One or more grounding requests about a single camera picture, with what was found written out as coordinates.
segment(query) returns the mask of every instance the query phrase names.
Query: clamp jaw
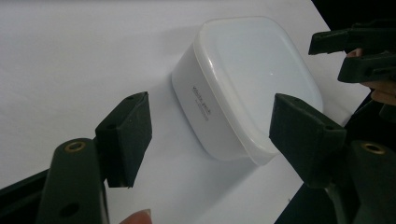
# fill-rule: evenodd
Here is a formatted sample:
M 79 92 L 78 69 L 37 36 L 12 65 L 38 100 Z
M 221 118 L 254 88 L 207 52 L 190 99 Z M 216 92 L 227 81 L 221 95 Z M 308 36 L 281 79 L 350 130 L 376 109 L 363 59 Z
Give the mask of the clamp jaw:
M 351 29 L 316 33 L 309 54 L 364 49 L 363 57 L 345 58 L 338 80 L 360 83 L 396 80 L 396 20 L 357 23 Z M 396 123 L 396 106 L 384 105 L 379 116 Z

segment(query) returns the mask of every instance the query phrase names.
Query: white surface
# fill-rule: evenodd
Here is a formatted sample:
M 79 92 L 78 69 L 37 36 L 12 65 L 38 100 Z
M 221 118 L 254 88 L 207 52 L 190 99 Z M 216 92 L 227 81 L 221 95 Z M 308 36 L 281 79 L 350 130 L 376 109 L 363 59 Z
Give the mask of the white surface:
M 0 188 L 50 165 L 125 96 L 148 91 L 153 138 L 133 189 L 107 191 L 110 220 L 152 209 L 154 223 L 273 223 L 301 185 L 285 159 L 209 157 L 170 73 L 199 25 L 267 16 L 290 35 L 318 83 L 324 113 L 345 122 L 367 93 L 336 81 L 344 53 L 308 56 L 327 27 L 311 1 L 3 1 L 0 3 Z
M 278 153 L 268 138 L 277 92 L 322 111 L 304 61 L 286 32 L 268 18 L 209 21 L 195 38 L 194 49 L 225 117 L 257 164 Z
M 186 118 L 211 156 L 221 161 L 248 158 L 207 83 L 192 44 L 172 72 L 172 85 Z

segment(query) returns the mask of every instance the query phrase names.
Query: black plastic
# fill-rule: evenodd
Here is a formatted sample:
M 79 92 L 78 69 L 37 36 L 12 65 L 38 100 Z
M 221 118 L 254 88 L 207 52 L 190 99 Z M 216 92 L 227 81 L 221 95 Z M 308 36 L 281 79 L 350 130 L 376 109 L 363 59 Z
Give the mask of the black plastic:
M 125 98 L 95 132 L 107 162 L 107 184 L 111 188 L 132 187 L 152 136 L 148 93 Z
M 342 148 L 346 134 L 306 102 L 276 94 L 270 139 L 309 187 L 330 185 L 331 157 Z
M 361 200 L 355 223 L 396 223 L 396 153 L 377 143 L 353 141 L 347 163 Z
M 47 179 L 45 170 L 0 190 L 0 223 L 34 223 Z
M 58 146 L 36 223 L 108 223 L 96 147 L 79 138 Z

